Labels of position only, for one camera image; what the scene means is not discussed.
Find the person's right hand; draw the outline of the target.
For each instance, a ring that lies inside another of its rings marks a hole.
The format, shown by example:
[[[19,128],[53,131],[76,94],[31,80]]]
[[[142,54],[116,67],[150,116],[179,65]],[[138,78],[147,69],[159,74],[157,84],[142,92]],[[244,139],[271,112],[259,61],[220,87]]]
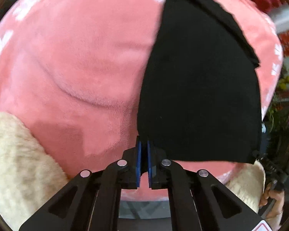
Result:
[[[285,191],[273,189],[272,182],[270,182],[265,188],[264,193],[260,198],[259,207],[267,205],[269,200],[272,200],[274,204],[266,214],[265,220],[271,221],[273,219],[282,217],[283,206],[285,203]]]

